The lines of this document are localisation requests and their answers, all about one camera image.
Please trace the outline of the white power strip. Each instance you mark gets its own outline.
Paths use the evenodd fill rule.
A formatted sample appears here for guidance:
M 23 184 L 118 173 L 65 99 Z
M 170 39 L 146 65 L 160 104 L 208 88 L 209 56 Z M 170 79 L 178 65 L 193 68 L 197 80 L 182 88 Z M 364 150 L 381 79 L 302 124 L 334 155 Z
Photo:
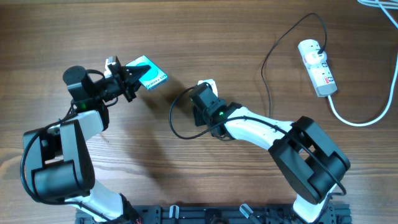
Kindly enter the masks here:
M 303 56 L 307 52 L 317 50 L 319 53 L 320 44 L 313 39 L 303 40 L 299 43 L 298 50 L 300 52 L 303 61 Z M 315 93 L 317 94 L 318 97 L 330 96 L 337 90 L 335 79 L 331 74 L 327 61 L 312 67 L 307 67 L 305 64 L 304 66 L 307 69 L 308 75 L 315 89 Z

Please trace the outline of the teal screen Galaxy smartphone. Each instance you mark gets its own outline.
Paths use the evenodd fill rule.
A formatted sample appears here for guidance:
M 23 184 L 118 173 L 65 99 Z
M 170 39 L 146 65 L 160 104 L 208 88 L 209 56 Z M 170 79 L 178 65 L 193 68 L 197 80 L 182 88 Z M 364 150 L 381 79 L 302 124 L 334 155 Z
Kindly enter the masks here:
M 140 83 L 147 89 L 153 90 L 161 83 L 166 82 L 169 76 L 161 70 L 153 61 L 151 61 L 146 55 L 142 55 L 139 58 L 128 63 L 127 66 L 143 66 L 149 65 L 150 69 L 140 77 Z

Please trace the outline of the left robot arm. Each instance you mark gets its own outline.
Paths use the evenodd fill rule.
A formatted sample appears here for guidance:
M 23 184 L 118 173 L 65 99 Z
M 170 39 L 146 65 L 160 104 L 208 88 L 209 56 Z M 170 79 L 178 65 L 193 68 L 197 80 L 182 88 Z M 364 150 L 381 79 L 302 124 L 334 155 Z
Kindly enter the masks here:
M 106 60 L 104 73 L 75 65 L 63 74 L 72 96 L 64 118 L 24 133 L 20 176 L 35 202 L 71 205 L 98 223 L 141 223 L 142 217 L 122 194 L 95 178 L 86 142 L 109 125 L 110 106 L 123 95 L 132 101 L 150 65 L 121 65 Z

